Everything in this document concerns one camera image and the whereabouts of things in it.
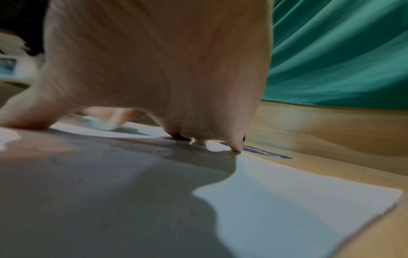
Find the teal fabric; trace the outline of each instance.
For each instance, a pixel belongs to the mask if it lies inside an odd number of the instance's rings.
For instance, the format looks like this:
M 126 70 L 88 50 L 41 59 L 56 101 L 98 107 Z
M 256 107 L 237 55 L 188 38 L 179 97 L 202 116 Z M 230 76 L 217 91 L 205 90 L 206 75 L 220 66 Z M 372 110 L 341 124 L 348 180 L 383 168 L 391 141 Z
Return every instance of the teal fabric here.
M 408 110 L 408 0 L 275 0 L 264 100 Z

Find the curtain fold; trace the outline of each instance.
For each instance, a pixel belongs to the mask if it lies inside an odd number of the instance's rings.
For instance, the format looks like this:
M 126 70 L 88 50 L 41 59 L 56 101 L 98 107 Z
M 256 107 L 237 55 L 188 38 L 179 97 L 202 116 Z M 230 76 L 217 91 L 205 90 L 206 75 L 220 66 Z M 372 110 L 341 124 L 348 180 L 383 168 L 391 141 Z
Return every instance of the curtain fold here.
M 263 99 L 408 110 L 408 0 L 275 0 Z

